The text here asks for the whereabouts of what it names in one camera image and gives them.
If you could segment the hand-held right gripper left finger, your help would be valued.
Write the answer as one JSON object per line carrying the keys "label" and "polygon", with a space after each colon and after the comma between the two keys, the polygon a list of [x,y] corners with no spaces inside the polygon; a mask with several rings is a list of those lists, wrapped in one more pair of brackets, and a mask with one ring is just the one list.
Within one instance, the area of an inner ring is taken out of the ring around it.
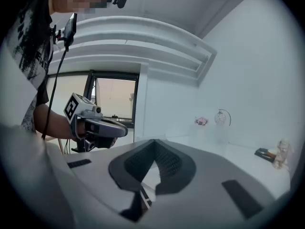
{"label": "hand-held right gripper left finger", "polygon": [[155,140],[66,157],[68,199],[77,223],[155,223],[142,183],[154,163]]}

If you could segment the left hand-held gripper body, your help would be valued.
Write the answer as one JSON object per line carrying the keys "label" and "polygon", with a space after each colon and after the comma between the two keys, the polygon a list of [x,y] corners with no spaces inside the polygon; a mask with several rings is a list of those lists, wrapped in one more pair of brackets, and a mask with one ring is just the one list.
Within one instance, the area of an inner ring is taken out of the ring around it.
{"label": "left hand-held gripper body", "polygon": [[72,93],[65,108],[65,116],[69,123],[70,132],[77,140],[76,148],[72,151],[76,153],[89,152],[94,148],[111,148],[116,138],[113,137],[98,137],[89,133],[79,136],[77,132],[77,123],[80,121],[85,122],[86,118],[102,119],[103,114],[101,108],[93,104],[89,99],[76,93]]}

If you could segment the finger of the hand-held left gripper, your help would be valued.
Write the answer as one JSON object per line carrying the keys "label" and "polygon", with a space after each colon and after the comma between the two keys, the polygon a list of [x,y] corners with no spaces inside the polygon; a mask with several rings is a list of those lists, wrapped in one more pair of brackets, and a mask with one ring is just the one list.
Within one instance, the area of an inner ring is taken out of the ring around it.
{"label": "finger of the hand-held left gripper", "polygon": [[116,121],[98,118],[85,119],[86,132],[98,137],[125,137],[128,134],[128,128]]}

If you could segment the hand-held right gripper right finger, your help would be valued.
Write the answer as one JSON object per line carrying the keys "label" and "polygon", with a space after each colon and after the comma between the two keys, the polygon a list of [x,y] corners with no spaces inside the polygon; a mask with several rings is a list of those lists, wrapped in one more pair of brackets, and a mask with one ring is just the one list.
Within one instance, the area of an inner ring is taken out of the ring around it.
{"label": "hand-held right gripper right finger", "polygon": [[[196,172],[179,193],[158,195],[147,213],[149,229],[261,229],[275,198],[250,174],[226,158],[171,141],[163,143],[190,156]],[[223,183],[236,180],[262,207],[246,218]]]}

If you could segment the clear plastic container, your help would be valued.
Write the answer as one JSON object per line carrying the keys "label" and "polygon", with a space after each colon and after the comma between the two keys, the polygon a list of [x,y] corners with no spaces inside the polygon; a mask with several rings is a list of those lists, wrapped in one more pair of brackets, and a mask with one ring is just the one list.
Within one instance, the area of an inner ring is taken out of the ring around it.
{"label": "clear plastic container", "polygon": [[189,128],[188,136],[194,145],[226,145],[229,142],[229,127],[221,124],[194,124]]}

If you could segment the person's left forearm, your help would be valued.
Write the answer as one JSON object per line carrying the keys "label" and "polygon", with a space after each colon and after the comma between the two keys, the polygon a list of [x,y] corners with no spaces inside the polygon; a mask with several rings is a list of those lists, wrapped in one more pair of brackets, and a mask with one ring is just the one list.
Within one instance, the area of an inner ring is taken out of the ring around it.
{"label": "person's left forearm", "polygon": [[[42,134],[47,123],[48,110],[49,107],[46,104],[41,104],[37,106],[33,112],[35,130]],[[69,123],[66,117],[59,115],[52,110],[49,115],[46,135],[58,139],[77,140],[70,132]]]}

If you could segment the dark framed window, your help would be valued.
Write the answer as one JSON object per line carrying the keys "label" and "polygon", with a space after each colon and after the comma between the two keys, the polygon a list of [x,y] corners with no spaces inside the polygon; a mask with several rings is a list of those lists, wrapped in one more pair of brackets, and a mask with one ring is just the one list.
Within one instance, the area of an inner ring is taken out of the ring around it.
{"label": "dark framed window", "polygon": [[60,73],[51,109],[63,115],[72,93],[85,96],[102,108],[105,118],[134,128],[139,74],[111,71]]}

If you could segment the clear glass bottle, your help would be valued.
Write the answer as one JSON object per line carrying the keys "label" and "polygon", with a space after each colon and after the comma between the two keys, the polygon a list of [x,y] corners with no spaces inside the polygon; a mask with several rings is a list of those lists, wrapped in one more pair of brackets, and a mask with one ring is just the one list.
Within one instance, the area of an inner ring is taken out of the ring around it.
{"label": "clear glass bottle", "polygon": [[288,158],[293,153],[290,140],[282,138],[277,144],[277,152],[274,158],[273,167],[275,169],[288,168]]}

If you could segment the person's black printed t-shirt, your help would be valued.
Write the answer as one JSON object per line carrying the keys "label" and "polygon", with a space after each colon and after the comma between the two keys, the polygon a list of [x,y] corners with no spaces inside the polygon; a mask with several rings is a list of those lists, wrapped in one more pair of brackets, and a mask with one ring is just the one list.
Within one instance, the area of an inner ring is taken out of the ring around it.
{"label": "person's black printed t-shirt", "polygon": [[48,102],[46,74],[53,56],[49,0],[25,0],[5,38],[5,46],[26,81],[36,90],[20,124],[35,132],[34,110]]}

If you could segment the black chest-mounted device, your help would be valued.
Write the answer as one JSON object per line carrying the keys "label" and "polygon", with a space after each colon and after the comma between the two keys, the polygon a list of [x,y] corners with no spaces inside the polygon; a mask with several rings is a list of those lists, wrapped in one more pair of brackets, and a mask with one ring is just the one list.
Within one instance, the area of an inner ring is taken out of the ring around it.
{"label": "black chest-mounted device", "polygon": [[56,32],[56,25],[51,29],[53,43],[63,41],[65,51],[67,52],[73,43],[74,35],[76,33],[77,15],[77,13],[73,13],[71,15],[63,30],[58,30],[58,32]]}

